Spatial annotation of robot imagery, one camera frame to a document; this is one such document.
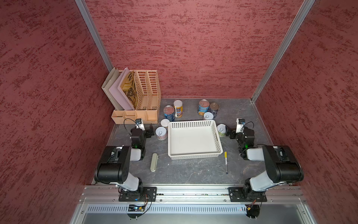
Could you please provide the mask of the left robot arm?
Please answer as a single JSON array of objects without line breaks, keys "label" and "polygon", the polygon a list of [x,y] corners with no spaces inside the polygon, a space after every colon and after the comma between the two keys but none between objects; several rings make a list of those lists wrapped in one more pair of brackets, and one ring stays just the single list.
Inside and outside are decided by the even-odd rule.
[{"label": "left robot arm", "polygon": [[153,126],[131,130],[131,145],[106,146],[97,165],[94,180],[97,183],[114,184],[131,197],[143,195],[140,178],[129,172],[130,162],[142,161],[145,157],[145,142],[154,136]]}]

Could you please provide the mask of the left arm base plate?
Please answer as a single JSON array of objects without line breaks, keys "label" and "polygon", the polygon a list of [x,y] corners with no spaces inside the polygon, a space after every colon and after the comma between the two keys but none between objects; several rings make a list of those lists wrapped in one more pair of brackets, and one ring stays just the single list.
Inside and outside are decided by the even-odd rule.
[{"label": "left arm base plate", "polygon": [[124,191],[119,193],[119,202],[140,202],[149,199],[155,202],[157,196],[157,187],[140,187],[137,191]]}]

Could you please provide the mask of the tall yellow can white lid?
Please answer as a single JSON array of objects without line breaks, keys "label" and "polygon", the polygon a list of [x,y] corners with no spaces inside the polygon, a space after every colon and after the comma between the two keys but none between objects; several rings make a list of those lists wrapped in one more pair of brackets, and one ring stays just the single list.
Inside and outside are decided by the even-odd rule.
[{"label": "tall yellow can white lid", "polygon": [[183,102],[181,100],[175,100],[173,105],[176,117],[181,118],[183,115]]}]

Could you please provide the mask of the dark chopped tomatoes can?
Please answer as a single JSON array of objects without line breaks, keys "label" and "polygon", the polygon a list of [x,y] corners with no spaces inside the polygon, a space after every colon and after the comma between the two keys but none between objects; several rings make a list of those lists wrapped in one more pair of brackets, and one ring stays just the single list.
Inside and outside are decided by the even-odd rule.
[{"label": "dark chopped tomatoes can", "polygon": [[214,118],[216,118],[219,109],[220,109],[219,104],[213,102],[210,104],[208,111],[213,115]]}]

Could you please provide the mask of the blue Progresso noodle soup can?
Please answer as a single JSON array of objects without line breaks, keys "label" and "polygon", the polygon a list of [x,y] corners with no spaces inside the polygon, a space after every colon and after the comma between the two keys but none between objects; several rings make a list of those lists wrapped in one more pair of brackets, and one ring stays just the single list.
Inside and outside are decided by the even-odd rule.
[{"label": "blue Progresso noodle soup can", "polygon": [[210,103],[206,99],[202,99],[198,104],[198,114],[200,116],[204,116],[206,112],[208,112],[208,109],[210,107]]}]

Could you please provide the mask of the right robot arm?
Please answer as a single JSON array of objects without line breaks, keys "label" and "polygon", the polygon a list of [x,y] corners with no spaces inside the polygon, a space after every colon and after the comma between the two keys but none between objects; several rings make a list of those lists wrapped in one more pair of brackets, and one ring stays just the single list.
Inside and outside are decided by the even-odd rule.
[{"label": "right robot arm", "polygon": [[246,161],[263,161],[265,171],[248,178],[244,185],[238,188],[229,188],[232,201],[248,202],[256,199],[265,199],[265,192],[277,185],[296,183],[304,179],[304,172],[298,160],[288,146],[271,146],[259,144],[254,146],[254,130],[242,127],[241,131],[228,128],[226,136],[236,139],[242,159]]}]

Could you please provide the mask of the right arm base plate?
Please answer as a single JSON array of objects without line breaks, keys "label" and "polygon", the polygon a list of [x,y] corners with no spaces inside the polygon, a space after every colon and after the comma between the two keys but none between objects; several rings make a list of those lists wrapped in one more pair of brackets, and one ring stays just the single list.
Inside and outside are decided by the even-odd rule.
[{"label": "right arm base plate", "polygon": [[228,195],[231,202],[252,203],[267,202],[265,192],[256,192],[244,187],[229,187]]}]

